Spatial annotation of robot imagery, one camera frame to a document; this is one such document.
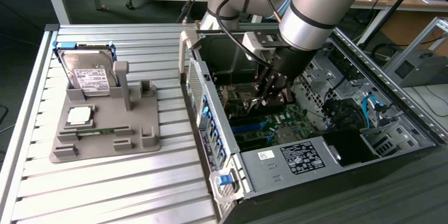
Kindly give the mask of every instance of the robotic arm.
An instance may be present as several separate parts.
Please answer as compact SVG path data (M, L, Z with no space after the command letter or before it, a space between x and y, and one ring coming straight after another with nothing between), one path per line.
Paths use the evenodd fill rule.
M238 15L243 10L256 15L272 13L267 11L266 0L250 0L254 8L242 9L247 1L230 1L219 12L214 14L214 8L222 2L211 0L203 25L210 24L210 16L227 21L228 28L238 27ZM355 0L274 0L274 6L279 13L284 12L279 24L279 33L248 32L244 35L243 45L254 56L268 62L272 67L259 65L256 71L256 89L260 94L260 103L264 106L275 105L291 99L287 83L292 81L306 70L319 48L323 46L330 34Z

